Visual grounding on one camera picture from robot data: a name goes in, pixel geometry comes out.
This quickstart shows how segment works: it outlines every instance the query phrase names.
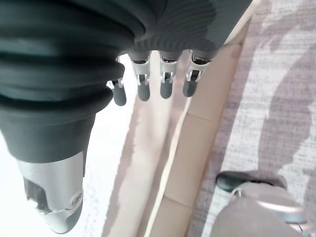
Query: gray carpet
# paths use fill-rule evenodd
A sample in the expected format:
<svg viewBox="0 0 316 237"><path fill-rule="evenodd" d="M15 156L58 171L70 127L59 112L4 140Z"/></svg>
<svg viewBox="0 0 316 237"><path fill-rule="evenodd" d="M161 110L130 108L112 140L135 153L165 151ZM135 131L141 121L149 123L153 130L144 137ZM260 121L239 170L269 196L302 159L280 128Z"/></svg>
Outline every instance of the gray carpet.
<svg viewBox="0 0 316 237"><path fill-rule="evenodd" d="M316 222L316 1L263 0L209 154L189 237L209 237L221 170L280 179Z"/></svg>

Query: floor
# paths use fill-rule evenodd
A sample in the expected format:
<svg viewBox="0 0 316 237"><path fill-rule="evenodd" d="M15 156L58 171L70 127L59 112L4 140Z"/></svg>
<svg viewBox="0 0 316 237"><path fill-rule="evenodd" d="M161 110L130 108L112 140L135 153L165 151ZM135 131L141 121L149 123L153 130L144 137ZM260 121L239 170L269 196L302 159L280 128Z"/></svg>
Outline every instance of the floor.
<svg viewBox="0 0 316 237"><path fill-rule="evenodd" d="M252 18L188 237L209 237L221 170L280 179L316 222L316 2L263 0Z"/></svg>

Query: silver metal part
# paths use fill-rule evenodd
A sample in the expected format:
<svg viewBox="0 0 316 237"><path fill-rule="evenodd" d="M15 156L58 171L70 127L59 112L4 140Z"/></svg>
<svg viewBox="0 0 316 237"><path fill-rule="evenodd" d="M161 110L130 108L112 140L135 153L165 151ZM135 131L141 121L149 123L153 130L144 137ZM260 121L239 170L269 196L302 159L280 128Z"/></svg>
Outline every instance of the silver metal part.
<svg viewBox="0 0 316 237"><path fill-rule="evenodd" d="M316 226L309 223L304 207L285 189L264 183L244 183L232 191L230 202L237 198L254 199L263 208L278 215L303 236L316 234Z"/></svg>
<svg viewBox="0 0 316 237"><path fill-rule="evenodd" d="M165 62L162 58L160 60L160 75L161 82L165 83L166 80L169 83L173 83L174 76L176 75L178 61Z"/></svg>
<svg viewBox="0 0 316 237"><path fill-rule="evenodd" d="M204 64L198 64L194 59L197 56L193 53L191 54L189 64L187 66L187 81L194 80L195 82L199 82L201 80L201 76L203 72L206 70L209 65L211 59L205 59Z"/></svg>
<svg viewBox="0 0 316 237"><path fill-rule="evenodd" d="M137 80L137 85L141 85L141 80L145 80L145 85L148 85L149 83L149 77L150 77L150 60L145 60L144 63L135 63L135 61L132 60L132 65L134 68L134 73Z"/></svg>
<svg viewBox="0 0 316 237"><path fill-rule="evenodd" d="M82 208L83 152L56 162L17 163L28 201L51 229L60 234L72 229Z"/></svg>
<svg viewBox="0 0 316 237"><path fill-rule="evenodd" d="M119 88L123 88L123 81L122 80L123 80L123 78L119 78L115 81L113 81L113 80L108 81L109 88L114 89L114 83L117 84Z"/></svg>

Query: robotic arm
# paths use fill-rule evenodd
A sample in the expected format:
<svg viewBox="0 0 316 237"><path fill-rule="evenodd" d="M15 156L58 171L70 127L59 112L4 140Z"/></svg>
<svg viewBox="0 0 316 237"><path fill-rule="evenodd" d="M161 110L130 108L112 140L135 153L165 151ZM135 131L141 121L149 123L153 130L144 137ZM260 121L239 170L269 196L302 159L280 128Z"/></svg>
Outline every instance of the robotic arm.
<svg viewBox="0 0 316 237"><path fill-rule="evenodd" d="M177 60L192 50L183 93L193 96L250 2L0 1L0 129L28 201L53 231L66 233L79 219L96 113L112 97L126 103L118 56L129 54L139 97L146 101L150 52L160 51L160 93L169 98Z"/></svg>

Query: metal screw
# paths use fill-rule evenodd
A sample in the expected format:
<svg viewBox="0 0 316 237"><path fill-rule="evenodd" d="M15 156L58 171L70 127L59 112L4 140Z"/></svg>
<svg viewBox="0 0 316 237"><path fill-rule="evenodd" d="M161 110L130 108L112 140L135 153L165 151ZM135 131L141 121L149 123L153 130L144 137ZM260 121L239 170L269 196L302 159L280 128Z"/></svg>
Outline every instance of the metal screw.
<svg viewBox="0 0 316 237"><path fill-rule="evenodd" d="M72 201L72 206L76 206L82 197L82 193L79 193Z"/></svg>

